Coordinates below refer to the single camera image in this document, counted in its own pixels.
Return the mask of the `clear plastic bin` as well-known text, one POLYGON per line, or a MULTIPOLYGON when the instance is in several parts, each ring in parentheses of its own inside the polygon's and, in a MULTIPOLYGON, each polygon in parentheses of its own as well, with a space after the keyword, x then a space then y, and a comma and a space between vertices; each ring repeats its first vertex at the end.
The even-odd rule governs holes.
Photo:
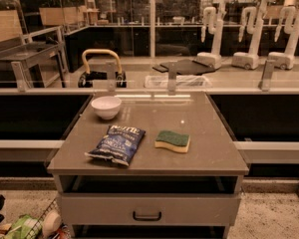
MULTIPOLYGON (((206 76, 178 75, 176 77, 176 86, 178 88, 210 88, 212 82, 206 76)), ((146 76, 144 86, 150 89, 166 89, 168 85, 168 76, 146 76)))

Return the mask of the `white cup in basket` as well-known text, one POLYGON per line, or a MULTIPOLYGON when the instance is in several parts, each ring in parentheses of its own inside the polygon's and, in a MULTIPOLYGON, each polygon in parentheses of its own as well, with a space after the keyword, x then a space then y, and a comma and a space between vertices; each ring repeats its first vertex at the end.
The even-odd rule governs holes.
POLYGON ((56 210, 51 210, 44 218, 42 234, 45 238, 56 232, 62 224, 62 218, 56 210))

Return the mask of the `right white background robot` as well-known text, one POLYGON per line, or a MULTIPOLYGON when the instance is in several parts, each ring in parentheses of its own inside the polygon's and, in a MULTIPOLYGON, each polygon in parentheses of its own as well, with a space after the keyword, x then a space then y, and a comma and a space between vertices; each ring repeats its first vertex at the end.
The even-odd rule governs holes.
POLYGON ((274 41, 277 42, 281 31, 289 36, 283 52, 270 52, 268 59, 274 61, 274 67, 281 70, 291 70, 295 62, 295 51, 299 39, 299 8, 283 7, 279 14, 274 41))

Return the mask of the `grey counter cabinet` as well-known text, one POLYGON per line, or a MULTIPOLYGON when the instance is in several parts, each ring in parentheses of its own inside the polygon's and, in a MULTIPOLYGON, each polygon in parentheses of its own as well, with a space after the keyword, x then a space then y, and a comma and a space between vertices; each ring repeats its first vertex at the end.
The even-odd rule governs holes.
MULTIPOLYGON (((92 109, 85 109, 48 167, 54 176, 58 195, 240 195, 242 179, 248 172, 247 165, 205 93, 173 97, 153 94, 143 100, 126 97, 114 122, 142 128, 146 132, 131 164, 121 167, 85 156, 106 134, 109 126, 98 119, 92 109), (189 134, 188 152, 156 148, 154 141, 161 130, 189 134)), ((68 226, 75 239, 226 239, 233 225, 68 226)))

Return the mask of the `grey metal side table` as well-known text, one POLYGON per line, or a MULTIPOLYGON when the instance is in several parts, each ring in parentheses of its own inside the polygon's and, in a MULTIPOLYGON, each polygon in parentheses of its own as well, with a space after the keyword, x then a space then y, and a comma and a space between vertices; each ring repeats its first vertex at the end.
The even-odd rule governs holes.
POLYGON ((30 88, 47 88, 56 80, 65 87, 67 65, 61 44, 33 42, 0 52, 0 88, 16 88, 15 69, 30 88))

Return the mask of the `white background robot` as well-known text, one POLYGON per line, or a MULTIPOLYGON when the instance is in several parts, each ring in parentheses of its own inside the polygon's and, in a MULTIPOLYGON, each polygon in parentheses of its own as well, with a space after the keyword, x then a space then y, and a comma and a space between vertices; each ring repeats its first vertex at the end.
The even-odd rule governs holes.
POLYGON ((242 10, 238 41, 241 42, 244 33, 247 32, 251 36, 251 42, 247 53, 236 52, 233 55, 231 61, 233 67, 255 70, 259 66, 258 50, 264 23, 263 18, 267 12, 268 4, 275 1, 261 0, 258 7, 248 6, 242 10))
POLYGON ((234 0, 221 0, 218 8, 213 6, 203 10, 203 24, 201 27, 201 42, 205 41, 206 34, 213 36, 211 51, 200 52, 195 60, 211 69, 217 70, 221 67, 221 40, 223 31, 223 19, 226 14, 225 6, 234 0))
POLYGON ((274 41, 277 42, 281 31, 289 36, 283 52, 270 52, 268 59, 274 61, 274 67, 281 70, 291 70, 295 62, 295 51, 299 39, 299 8, 283 7, 279 14, 274 41))

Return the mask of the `white ceramic bowl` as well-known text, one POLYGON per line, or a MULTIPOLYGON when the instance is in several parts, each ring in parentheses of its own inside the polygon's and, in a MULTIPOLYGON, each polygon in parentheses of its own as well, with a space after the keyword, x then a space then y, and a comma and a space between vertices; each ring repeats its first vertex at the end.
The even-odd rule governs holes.
POLYGON ((120 111, 122 101, 118 97, 104 96, 91 102, 95 114, 103 120, 113 119, 120 111))

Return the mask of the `grey drawer front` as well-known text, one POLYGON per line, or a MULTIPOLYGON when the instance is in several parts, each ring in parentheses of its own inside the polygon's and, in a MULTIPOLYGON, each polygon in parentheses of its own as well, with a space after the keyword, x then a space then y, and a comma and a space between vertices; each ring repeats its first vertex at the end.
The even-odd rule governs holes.
POLYGON ((188 225, 230 226, 236 219, 239 194, 129 195, 63 193, 61 215, 68 225, 188 225), (133 219, 139 214, 162 213, 157 222, 133 219))

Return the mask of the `black floor mat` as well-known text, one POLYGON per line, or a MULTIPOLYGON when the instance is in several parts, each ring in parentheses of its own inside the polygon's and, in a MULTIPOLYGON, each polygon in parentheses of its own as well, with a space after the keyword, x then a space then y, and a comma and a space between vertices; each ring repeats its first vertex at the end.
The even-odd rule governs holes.
POLYGON ((213 67, 203 65, 191 59, 163 62, 154 65, 152 68, 161 73, 167 73, 169 70, 173 70, 178 75, 203 75, 215 72, 213 67))

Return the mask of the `left white background robot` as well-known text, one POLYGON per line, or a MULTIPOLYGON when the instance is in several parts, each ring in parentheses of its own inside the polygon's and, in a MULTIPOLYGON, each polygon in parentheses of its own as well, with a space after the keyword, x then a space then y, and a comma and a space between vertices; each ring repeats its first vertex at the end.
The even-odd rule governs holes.
POLYGON ((211 51, 200 52, 195 60, 211 69, 217 70, 221 67, 221 40, 223 31, 223 19, 226 14, 225 6, 234 0, 221 0, 218 8, 213 6, 203 10, 203 24, 201 27, 201 42, 205 41, 206 34, 213 36, 211 51))

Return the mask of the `green yellow sponge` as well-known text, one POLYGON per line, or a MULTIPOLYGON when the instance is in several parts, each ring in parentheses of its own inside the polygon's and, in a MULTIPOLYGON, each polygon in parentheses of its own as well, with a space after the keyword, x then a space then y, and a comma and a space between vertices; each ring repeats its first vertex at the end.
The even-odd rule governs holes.
POLYGON ((190 135, 171 130, 161 130, 155 141, 156 148, 165 148, 177 153, 187 153, 190 144, 190 135))

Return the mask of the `wooden planter box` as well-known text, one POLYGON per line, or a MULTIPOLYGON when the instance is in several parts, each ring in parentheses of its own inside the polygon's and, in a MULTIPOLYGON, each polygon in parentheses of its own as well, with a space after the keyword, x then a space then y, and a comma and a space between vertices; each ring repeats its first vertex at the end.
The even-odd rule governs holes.
POLYGON ((84 21, 86 7, 40 7, 39 12, 44 26, 73 25, 84 21))

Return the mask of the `blue chip bag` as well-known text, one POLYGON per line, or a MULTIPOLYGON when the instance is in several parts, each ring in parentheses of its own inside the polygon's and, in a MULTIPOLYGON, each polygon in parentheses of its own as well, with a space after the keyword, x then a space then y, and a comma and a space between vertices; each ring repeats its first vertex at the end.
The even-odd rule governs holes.
POLYGON ((129 166, 145 134, 138 127, 112 124, 97 146, 85 156, 129 166))

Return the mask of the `green snack bag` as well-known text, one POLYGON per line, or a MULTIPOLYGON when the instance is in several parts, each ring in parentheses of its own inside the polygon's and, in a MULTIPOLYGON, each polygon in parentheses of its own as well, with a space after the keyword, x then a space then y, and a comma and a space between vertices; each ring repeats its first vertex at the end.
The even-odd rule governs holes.
POLYGON ((4 239, 24 239, 25 234, 30 230, 30 226, 35 222, 36 218, 30 215, 19 217, 9 229, 4 239))

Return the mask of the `yellow handled black cart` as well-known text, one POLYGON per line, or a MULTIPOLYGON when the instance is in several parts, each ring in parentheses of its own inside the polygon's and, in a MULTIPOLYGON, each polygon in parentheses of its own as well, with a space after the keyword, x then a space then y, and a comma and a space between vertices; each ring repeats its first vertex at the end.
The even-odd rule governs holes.
POLYGON ((85 72, 79 77, 79 88, 91 88, 95 80, 107 80, 111 90, 114 88, 125 88, 127 86, 126 73, 123 71, 120 57, 116 52, 109 49, 87 49, 82 54, 82 61, 85 72), (91 69, 87 60, 88 55, 110 55, 116 60, 116 63, 108 62, 98 69, 91 69))

